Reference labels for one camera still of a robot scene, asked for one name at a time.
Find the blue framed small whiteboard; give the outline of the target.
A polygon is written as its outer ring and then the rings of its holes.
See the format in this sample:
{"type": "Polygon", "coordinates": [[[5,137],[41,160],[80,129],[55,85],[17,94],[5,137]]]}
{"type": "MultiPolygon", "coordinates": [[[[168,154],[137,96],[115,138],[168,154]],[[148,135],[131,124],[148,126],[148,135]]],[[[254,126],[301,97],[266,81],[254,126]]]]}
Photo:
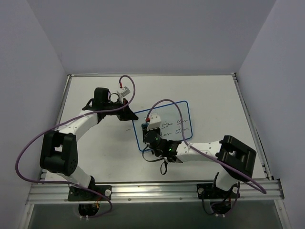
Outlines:
{"type": "MultiPolygon", "coordinates": [[[[189,105],[187,101],[179,101],[176,104],[160,105],[152,110],[152,113],[157,113],[161,118],[160,137],[167,140],[183,140],[184,133],[185,139],[189,140],[193,137],[189,105]]],[[[135,112],[139,119],[132,122],[140,151],[146,146],[141,125],[145,123],[148,112],[149,109],[135,112]]]]}

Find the blue bone shaped eraser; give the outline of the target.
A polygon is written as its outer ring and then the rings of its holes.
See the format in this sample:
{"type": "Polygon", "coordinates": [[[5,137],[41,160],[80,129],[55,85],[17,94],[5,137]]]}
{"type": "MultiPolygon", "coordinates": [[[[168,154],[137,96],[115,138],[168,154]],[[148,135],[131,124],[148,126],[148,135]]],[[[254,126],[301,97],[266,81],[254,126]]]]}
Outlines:
{"type": "Polygon", "coordinates": [[[148,123],[143,123],[143,124],[141,124],[141,127],[142,127],[142,129],[147,129],[147,127],[148,127],[148,123]]]}

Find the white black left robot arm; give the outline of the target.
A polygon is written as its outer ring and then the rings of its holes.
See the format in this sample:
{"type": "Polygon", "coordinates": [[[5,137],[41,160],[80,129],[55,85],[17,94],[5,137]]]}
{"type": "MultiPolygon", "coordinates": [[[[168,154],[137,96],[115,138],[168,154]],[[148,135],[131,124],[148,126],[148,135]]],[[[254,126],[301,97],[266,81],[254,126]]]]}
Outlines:
{"type": "Polygon", "coordinates": [[[107,115],[115,115],[120,121],[138,120],[138,116],[127,105],[125,97],[129,93],[128,87],[121,86],[116,92],[118,99],[113,102],[109,89],[96,88],[94,97],[79,113],[79,119],[44,134],[40,167],[81,186],[79,195],[85,200],[93,199],[96,195],[95,181],[78,166],[77,142],[107,115]]]}

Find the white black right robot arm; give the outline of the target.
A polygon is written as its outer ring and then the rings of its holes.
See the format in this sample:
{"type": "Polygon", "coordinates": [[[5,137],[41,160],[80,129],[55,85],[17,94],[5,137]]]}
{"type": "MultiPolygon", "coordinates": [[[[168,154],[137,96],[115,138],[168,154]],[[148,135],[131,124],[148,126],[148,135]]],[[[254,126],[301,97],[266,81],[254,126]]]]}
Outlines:
{"type": "Polygon", "coordinates": [[[159,128],[148,129],[142,124],[143,142],[164,165],[191,161],[215,162],[222,166],[212,192],[217,197],[224,196],[238,181],[248,182],[252,179],[256,151],[231,135],[222,140],[209,143],[185,143],[184,141],[161,138],[159,128]]]}

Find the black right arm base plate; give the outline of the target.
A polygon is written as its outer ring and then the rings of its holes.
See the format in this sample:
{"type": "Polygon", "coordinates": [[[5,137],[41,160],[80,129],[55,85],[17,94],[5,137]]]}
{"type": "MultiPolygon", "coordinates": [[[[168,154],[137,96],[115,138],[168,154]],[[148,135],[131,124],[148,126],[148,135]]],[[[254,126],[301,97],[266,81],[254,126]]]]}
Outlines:
{"type": "Polygon", "coordinates": [[[199,199],[227,199],[239,198],[237,193],[238,184],[234,184],[228,191],[217,188],[212,183],[201,183],[196,185],[199,199]]]}

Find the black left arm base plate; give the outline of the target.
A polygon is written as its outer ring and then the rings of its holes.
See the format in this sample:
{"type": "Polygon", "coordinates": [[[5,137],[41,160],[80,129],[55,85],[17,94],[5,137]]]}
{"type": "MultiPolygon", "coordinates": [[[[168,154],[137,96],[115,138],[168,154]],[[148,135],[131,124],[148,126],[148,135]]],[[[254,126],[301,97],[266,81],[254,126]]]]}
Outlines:
{"type": "Polygon", "coordinates": [[[110,185],[97,185],[92,188],[95,193],[84,190],[78,186],[70,186],[68,193],[68,201],[105,201],[105,197],[111,199],[112,186],[110,185]]]}

